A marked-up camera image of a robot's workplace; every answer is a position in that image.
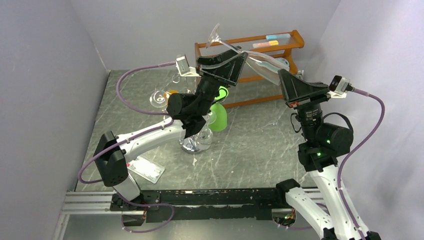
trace clear glass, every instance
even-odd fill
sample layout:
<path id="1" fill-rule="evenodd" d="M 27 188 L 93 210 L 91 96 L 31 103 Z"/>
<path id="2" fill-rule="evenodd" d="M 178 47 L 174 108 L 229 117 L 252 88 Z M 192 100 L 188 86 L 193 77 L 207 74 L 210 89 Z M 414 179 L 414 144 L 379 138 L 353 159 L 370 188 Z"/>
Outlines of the clear glass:
<path id="1" fill-rule="evenodd" d="M 149 101 L 153 107 L 162 109 L 167 106 L 169 96 L 170 94 L 166 91 L 157 90 L 150 95 Z"/>
<path id="2" fill-rule="evenodd" d="M 196 77 L 185 76 L 184 81 L 185 81 L 186 93 L 195 94 L 196 88 L 198 87 L 198 83 L 196 82 Z"/>
<path id="3" fill-rule="evenodd" d="M 176 74 L 174 74 L 174 76 L 172 76 L 172 82 L 174 84 L 178 84 L 180 82 L 180 74 L 179 73 L 176 73 Z"/>
<path id="4" fill-rule="evenodd" d="M 212 144 L 212 133 L 211 129 L 209 129 L 208 125 L 204 125 L 204 127 L 200 130 L 198 134 L 194 136 L 194 141 L 197 146 L 209 146 Z"/>
<path id="5" fill-rule="evenodd" d="M 261 52 L 240 50 L 233 45 L 229 44 L 225 40 L 222 40 L 218 35 L 218 29 L 220 24 L 218 23 L 212 30 L 212 33 L 209 36 L 209 39 L 206 43 L 206 47 L 210 47 L 212 43 L 221 43 L 222 45 L 230 48 L 231 50 L 237 53 L 248 53 L 246 59 L 246 64 L 252 68 L 258 75 L 262 76 L 266 80 L 272 82 L 275 85 L 280 85 L 280 78 L 278 76 L 278 70 L 286 69 L 289 71 L 289 67 L 284 63 L 275 60 L 272 56 L 266 55 Z"/>
<path id="6" fill-rule="evenodd" d="M 215 111 L 211 110 L 207 116 L 209 117 L 209 120 L 207 121 L 207 125 L 213 124 L 217 120 L 217 114 Z"/>

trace black bracket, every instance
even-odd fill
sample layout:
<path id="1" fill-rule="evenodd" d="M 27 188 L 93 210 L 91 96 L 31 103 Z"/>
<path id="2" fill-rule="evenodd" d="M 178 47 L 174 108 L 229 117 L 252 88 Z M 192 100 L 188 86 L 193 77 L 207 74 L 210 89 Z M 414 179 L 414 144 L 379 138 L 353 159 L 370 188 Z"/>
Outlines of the black bracket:
<path id="1" fill-rule="evenodd" d="M 277 183 L 275 185 L 275 196 L 277 202 L 281 205 L 288 205 L 286 201 L 286 193 L 288 193 L 290 189 L 300 187 L 301 185 L 293 178 Z"/>
<path id="2" fill-rule="evenodd" d="M 336 234 L 334 232 L 334 227 L 331 229 L 324 228 L 324 238 L 321 240 L 339 240 L 336 237 Z M 382 240 L 380 235 L 377 232 L 369 231 L 367 232 L 367 236 L 365 237 L 366 240 Z"/>
<path id="3" fill-rule="evenodd" d="M 224 87 L 235 86 L 247 57 L 247 52 L 236 53 L 233 50 L 227 50 L 216 56 L 199 57 L 197 64 L 203 75 L 218 80 L 224 84 Z"/>
<path id="4" fill-rule="evenodd" d="M 136 204 L 157 204 L 161 202 L 161 194 L 159 191 L 143 191 L 140 196 L 136 197 L 135 199 L 131 200 L 131 202 Z M 112 202 L 110 204 L 110 211 L 117 212 L 117 211 L 143 211 L 145 210 L 144 207 L 141 206 L 134 206 L 131 204 L 126 203 L 118 194 L 112 195 Z M 158 211 L 159 207 L 148 207 L 147 212 L 154 212 Z"/>
<path id="5" fill-rule="evenodd" d="M 326 154 L 322 147 L 311 148 L 307 142 L 299 144 L 297 156 L 306 172 L 318 170 L 321 173 L 325 167 L 338 163 L 337 158 Z"/>
<path id="6" fill-rule="evenodd" d="M 117 138 L 111 131 L 104 133 L 98 141 L 94 155 L 116 143 Z M 116 186 L 127 179 L 128 169 L 124 154 L 121 148 L 117 146 L 94 161 L 100 173 L 101 180 L 106 187 Z"/>
<path id="7" fill-rule="evenodd" d="M 322 82 L 306 82 L 286 69 L 280 69 L 278 76 L 285 104 L 296 109 L 301 105 L 319 104 L 328 101 L 329 86 Z"/>

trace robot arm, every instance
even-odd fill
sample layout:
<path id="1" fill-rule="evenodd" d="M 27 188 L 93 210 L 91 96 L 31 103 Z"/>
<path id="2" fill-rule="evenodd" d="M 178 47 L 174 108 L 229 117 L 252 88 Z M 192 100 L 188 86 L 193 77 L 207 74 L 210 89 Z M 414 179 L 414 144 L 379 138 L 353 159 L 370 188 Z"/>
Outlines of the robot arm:
<path id="1" fill-rule="evenodd" d="M 349 128 L 325 123 L 320 103 L 332 96 L 345 97 L 353 88 L 347 79 L 336 76 L 328 85 L 308 83 L 282 69 L 278 72 L 285 103 L 297 110 L 296 119 L 301 124 L 306 142 L 299 145 L 298 157 L 306 172 L 312 177 L 326 203 L 329 215 L 323 212 L 294 179 L 276 185 L 282 202 L 295 208 L 323 240 L 380 240 L 378 233 L 369 231 L 359 217 L 343 182 L 338 189 L 338 162 L 350 152 L 353 128 L 347 117 L 340 115 Z"/>
<path id="2" fill-rule="evenodd" d="M 198 69 L 189 67 L 186 57 L 179 56 L 176 66 L 180 75 L 201 75 L 195 94 L 171 94 L 166 109 L 170 117 L 155 125 L 117 136 L 111 131 L 103 134 L 94 155 L 118 141 L 126 140 L 123 145 L 109 150 L 95 160 L 103 184 L 113 187 L 129 201 L 144 202 L 140 187 L 128 173 L 127 163 L 160 145 L 199 133 L 206 123 L 203 116 L 208 114 L 215 97 L 219 96 L 220 87 L 237 84 L 247 55 L 228 50 L 214 57 L 199 57 Z M 145 134 L 130 140 L 141 133 Z"/>

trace wine glass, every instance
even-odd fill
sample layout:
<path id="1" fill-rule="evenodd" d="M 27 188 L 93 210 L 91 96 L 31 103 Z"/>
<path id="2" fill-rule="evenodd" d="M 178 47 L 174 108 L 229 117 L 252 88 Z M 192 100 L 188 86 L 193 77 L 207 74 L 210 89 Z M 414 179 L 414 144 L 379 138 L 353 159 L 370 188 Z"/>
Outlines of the wine glass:
<path id="1" fill-rule="evenodd" d="M 162 109 L 167 106 L 169 96 L 164 90 L 156 90 L 150 95 L 149 101 L 153 107 Z"/>
<path id="2" fill-rule="evenodd" d="M 180 141 L 181 148 L 184 150 L 184 152 L 189 154 L 198 154 L 208 150 L 211 146 L 212 137 L 214 134 L 208 125 L 212 124 L 217 119 L 217 117 L 216 114 L 211 111 L 207 115 L 203 116 L 203 118 L 205 119 L 206 123 L 199 131 L 199 133 Z"/>
<path id="3" fill-rule="evenodd" d="M 220 43 L 229 49 L 235 51 L 236 53 L 247 53 L 246 64 L 253 69 L 258 75 L 263 77 L 264 79 L 272 82 L 275 85 L 280 85 L 280 77 L 278 75 L 278 70 L 286 69 L 287 71 L 290 68 L 284 63 L 276 60 L 272 56 L 266 55 L 261 52 L 249 51 L 249 50 L 240 50 L 237 47 L 229 44 L 225 40 L 223 40 L 218 35 L 218 29 L 220 28 L 220 24 L 216 24 L 213 28 L 212 33 L 210 34 L 206 48 L 209 48 L 212 43 Z"/>

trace metal track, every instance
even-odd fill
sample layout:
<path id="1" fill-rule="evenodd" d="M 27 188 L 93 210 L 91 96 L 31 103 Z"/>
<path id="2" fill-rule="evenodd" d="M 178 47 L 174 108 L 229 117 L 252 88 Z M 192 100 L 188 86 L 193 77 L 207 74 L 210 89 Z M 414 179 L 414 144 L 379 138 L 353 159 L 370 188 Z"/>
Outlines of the metal track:
<path id="1" fill-rule="evenodd" d="M 315 203 L 325 203 L 318 188 L 304 188 L 308 197 Z M 110 211 L 114 191 L 67 192 L 59 215 L 53 240 L 62 240 L 70 215 L 142 215 L 144 211 Z M 272 209 L 273 213 L 289 212 L 288 208 Z"/>

